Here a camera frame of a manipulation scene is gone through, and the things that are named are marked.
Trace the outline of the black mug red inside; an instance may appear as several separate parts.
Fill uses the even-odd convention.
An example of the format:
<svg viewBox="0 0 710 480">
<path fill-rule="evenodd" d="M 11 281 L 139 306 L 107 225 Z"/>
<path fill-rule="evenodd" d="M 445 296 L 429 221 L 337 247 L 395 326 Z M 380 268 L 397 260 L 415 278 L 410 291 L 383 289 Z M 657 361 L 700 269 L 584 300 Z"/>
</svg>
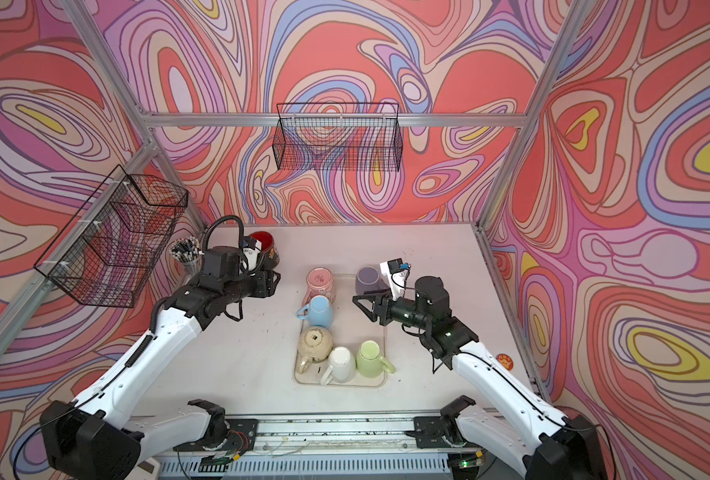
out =
<svg viewBox="0 0 710 480">
<path fill-rule="evenodd" d="M 276 249 L 275 240 L 268 231 L 255 231 L 250 234 L 260 246 L 259 259 L 263 270 L 274 270 L 280 263 L 280 257 Z"/>
</svg>

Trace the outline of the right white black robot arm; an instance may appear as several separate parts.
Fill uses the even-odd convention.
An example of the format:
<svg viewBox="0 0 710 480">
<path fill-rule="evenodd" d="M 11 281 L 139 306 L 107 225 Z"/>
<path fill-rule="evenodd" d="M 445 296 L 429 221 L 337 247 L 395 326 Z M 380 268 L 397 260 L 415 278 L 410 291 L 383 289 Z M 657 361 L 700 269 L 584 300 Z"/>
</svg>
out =
<svg viewBox="0 0 710 480">
<path fill-rule="evenodd" d="M 398 322 L 416 329 L 433 358 L 469 382 L 501 414 L 492 417 L 460 396 L 441 411 L 453 443 L 472 443 L 492 453 L 524 479 L 606 479 L 598 428 L 586 417 L 564 414 L 508 371 L 467 325 L 453 315 L 438 277 L 419 278 L 407 299 L 381 290 L 352 302 L 371 322 Z"/>
</svg>

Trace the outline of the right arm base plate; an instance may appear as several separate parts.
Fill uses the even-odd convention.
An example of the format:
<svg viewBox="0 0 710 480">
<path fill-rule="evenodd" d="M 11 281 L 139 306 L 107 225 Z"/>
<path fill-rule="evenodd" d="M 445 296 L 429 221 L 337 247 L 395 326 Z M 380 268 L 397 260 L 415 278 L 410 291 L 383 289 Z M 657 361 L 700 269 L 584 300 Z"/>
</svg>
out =
<svg viewBox="0 0 710 480">
<path fill-rule="evenodd" d="M 477 444 L 465 440 L 454 421 L 445 416 L 416 416 L 413 429 L 405 435 L 413 438 L 420 449 L 473 448 Z"/>
</svg>

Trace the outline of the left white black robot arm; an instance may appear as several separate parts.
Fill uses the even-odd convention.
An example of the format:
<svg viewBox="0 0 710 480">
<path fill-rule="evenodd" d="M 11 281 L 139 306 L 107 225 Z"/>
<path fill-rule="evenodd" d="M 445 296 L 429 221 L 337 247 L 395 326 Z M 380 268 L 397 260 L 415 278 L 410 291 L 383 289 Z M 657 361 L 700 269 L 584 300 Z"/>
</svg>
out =
<svg viewBox="0 0 710 480">
<path fill-rule="evenodd" d="M 141 462 L 186 443 L 206 450 L 229 435 L 225 410 L 195 399 L 169 414 L 132 421 L 138 402 L 171 361 L 231 304 L 274 295 L 276 261 L 254 265 L 236 247 L 203 255 L 200 271 L 159 300 L 148 330 L 99 379 L 68 402 L 54 401 L 39 424 L 49 466 L 76 479 L 124 479 Z"/>
</svg>

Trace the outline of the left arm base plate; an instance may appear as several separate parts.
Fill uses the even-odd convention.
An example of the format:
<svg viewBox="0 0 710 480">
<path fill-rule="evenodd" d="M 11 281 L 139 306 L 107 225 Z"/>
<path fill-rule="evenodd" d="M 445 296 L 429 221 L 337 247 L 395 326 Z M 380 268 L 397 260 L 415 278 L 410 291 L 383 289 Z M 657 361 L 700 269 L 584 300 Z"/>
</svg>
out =
<svg viewBox="0 0 710 480">
<path fill-rule="evenodd" d="M 225 419 L 226 435 L 223 440 L 213 446 L 207 446 L 202 441 L 187 442 L 175 446 L 175 452 L 225 452 L 225 453 L 245 453 L 254 448 L 258 420 L 250 418 L 230 418 Z"/>
</svg>

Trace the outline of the beige serving tray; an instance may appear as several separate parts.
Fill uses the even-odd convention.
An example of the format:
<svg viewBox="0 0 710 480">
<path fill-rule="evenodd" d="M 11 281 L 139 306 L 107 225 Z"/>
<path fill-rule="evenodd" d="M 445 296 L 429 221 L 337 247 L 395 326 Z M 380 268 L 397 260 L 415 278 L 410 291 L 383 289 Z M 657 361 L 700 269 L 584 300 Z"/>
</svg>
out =
<svg viewBox="0 0 710 480">
<path fill-rule="evenodd" d="M 372 323 L 363 312 L 352 303 L 352 297 L 356 292 L 355 274 L 334 274 L 335 300 L 332 304 L 333 324 L 329 331 L 332 333 L 333 347 L 346 347 L 350 350 L 353 358 L 358 354 L 362 343 L 375 341 L 381 353 L 386 357 L 386 333 L 381 327 Z M 322 386 L 320 380 L 325 373 L 328 360 L 319 363 L 312 363 L 308 370 L 299 373 L 296 368 L 301 363 L 300 354 L 296 354 L 293 378 L 297 384 L 304 386 Z M 380 375 L 367 378 L 356 370 L 356 373 L 348 382 L 338 382 L 332 380 L 328 387 L 375 389 L 381 387 L 388 379 L 386 372 Z"/>
</svg>

